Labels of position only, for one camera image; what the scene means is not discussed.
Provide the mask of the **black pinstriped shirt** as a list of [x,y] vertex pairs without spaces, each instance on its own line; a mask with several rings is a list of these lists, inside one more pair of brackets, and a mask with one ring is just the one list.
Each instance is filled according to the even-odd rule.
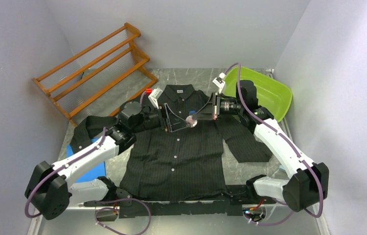
[[178,202],[223,192],[224,144],[239,163],[268,162],[272,156],[233,116],[174,133],[147,130],[136,138],[119,186],[142,199]]

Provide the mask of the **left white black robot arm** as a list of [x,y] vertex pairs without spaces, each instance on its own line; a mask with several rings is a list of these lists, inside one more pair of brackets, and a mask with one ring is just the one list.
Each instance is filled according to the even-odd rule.
[[130,199],[126,193],[117,195],[116,185],[107,177],[100,176],[88,182],[78,182],[84,174],[106,160],[129,149],[137,140],[136,133],[162,128],[167,133],[195,127],[193,116],[182,118],[163,104],[153,110],[138,102],[128,102],[118,114],[116,123],[103,128],[102,136],[76,154],[48,164],[43,161],[35,166],[25,191],[26,217],[43,215],[51,220],[58,217],[68,206],[99,201],[105,206],[117,198]]

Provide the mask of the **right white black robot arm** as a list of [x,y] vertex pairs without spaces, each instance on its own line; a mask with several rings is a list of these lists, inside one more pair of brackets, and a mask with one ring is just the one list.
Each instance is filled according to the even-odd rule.
[[309,207],[319,204],[318,212],[311,215],[320,217],[327,197],[329,169],[299,150],[272,113],[258,104],[257,89],[252,81],[239,81],[234,97],[213,93],[208,102],[192,115],[192,119],[220,120],[230,115],[238,115],[241,123],[272,152],[288,176],[287,180],[266,175],[253,177],[246,182],[246,199],[257,203],[264,197],[272,198],[294,212],[304,210],[307,213],[310,213]]

